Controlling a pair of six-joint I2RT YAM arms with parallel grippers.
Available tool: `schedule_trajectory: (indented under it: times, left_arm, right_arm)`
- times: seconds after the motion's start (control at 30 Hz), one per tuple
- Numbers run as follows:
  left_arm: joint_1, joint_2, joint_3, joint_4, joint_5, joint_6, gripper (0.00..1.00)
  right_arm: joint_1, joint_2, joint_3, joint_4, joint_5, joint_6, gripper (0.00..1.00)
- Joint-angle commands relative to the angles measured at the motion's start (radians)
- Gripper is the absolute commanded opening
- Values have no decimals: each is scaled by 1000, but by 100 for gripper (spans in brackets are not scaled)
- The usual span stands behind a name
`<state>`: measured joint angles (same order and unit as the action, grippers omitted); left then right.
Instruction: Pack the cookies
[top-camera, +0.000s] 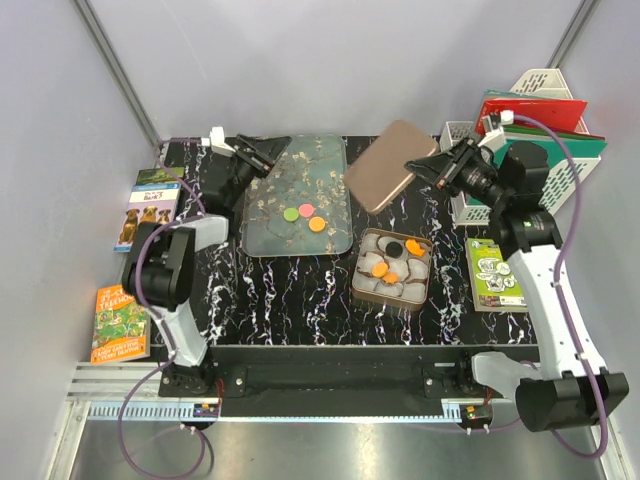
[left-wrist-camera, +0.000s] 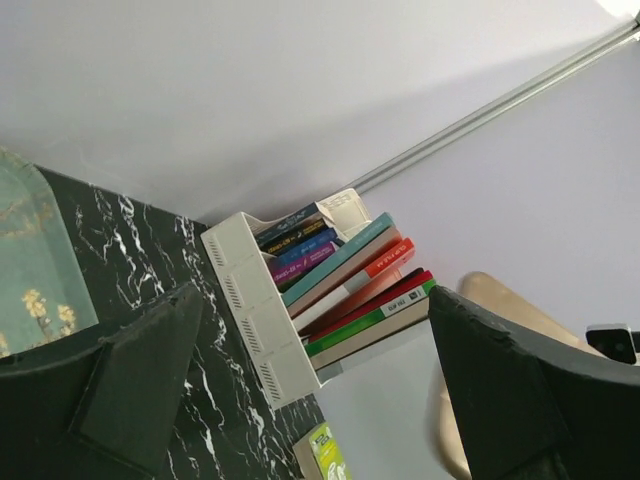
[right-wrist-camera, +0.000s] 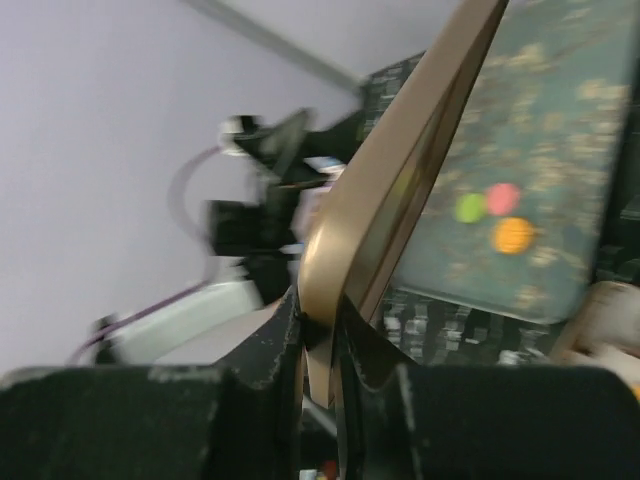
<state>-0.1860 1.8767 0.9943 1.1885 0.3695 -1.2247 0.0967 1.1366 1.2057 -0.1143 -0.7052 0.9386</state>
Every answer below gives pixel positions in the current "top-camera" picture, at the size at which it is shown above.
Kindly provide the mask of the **rose gold tin lid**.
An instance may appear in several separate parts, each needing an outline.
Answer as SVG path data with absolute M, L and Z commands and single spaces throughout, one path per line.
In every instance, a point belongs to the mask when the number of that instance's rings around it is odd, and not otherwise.
M 415 178 L 405 164 L 438 152 L 432 136 L 395 120 L 348 167 L 344 184 L 367 213 L 376 215 Z

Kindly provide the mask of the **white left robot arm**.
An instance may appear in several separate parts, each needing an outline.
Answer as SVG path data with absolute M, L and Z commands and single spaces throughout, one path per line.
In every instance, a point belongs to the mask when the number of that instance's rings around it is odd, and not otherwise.
M 228 240 L 237 203 L 254 179 L 269 176 L 291 141 L 289 136 L 243 134 L 228 141 L 214 128 L 197 143 L 212 154 L 211 164 L 195 186 L 183 187 L 193 197 L 196 213 L 138 226 L 121 285 L 164 339 L 168 358 L 159 366 L 161 395 L 205 396 L 221 390 L 223 382 L 190 305 L 196 254 Z

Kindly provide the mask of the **orange round striped cookie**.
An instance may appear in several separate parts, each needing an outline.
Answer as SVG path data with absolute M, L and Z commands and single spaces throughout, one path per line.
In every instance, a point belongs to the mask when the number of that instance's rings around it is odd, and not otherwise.
M 383 278 L 389 271 L 389 265 L 385 262 L 380 262 L 373 266 L 371 269 L 371 275 L 375 278 Z

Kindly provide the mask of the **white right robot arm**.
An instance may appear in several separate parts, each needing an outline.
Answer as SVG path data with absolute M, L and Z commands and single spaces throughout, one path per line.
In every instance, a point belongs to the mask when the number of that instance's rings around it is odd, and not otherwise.
M 454 371 L 466 396 L 487 387 L 513 401 L 531 432 L 593 426 L 629 393 L 624 373 L 612 372 L 585 327 L 564 262 L 569 241 L 542 206 L 549 174 L 546 150 L 511 144 L 500 165 L 471 138 L 451 149 L 411 160 L 406 169 L 449 194 L 467 193 L 488 206 L 489 231 L 524 295 L 539 350 L 537 369 L 503 353 L 475 354 Z

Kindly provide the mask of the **orange fish-shaped cookie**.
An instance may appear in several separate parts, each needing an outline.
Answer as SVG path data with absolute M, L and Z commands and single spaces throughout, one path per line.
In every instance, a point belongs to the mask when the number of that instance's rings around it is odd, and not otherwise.
M 396 273 L 394 272 L 387 272 L 383 277 L 382 280 L 387 284 L 387 285 L 394 285 L 399 281 L 399 277 Z

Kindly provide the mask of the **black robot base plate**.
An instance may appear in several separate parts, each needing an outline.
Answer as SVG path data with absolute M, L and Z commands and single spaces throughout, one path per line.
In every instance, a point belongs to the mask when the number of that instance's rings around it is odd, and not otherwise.
M 441 412 L 427 382 L 484 346 L 216 346 L 199 367 L 206 385 L 162 376 L 162 397 L 222 396 L 228 418 L 417 418 Z

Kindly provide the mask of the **orange flower-shaped cookie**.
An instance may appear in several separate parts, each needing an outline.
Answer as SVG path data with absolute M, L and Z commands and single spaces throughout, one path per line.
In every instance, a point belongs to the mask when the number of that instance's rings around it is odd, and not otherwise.
M 426 253 L 426 248 L 413 238 L 405 241 L 405 247 L 411 255 L 416 257 L 423 257 Z

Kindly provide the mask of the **rose gold tin box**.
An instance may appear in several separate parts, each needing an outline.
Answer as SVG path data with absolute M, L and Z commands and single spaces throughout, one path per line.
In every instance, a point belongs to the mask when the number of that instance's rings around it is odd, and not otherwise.
M 433 244 L 422 237 L 367 228 L 357 253 L 351 291 L 361 302 L 419 311 L 427 300 Z

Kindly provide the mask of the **black sandwich cookie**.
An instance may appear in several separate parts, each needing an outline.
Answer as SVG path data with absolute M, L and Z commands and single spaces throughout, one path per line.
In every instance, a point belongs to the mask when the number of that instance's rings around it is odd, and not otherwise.
M 399 259 L 404 254 L 404 247 L 397 241 L 390 241 L 385 247 L 385 253 L 390 258 Z

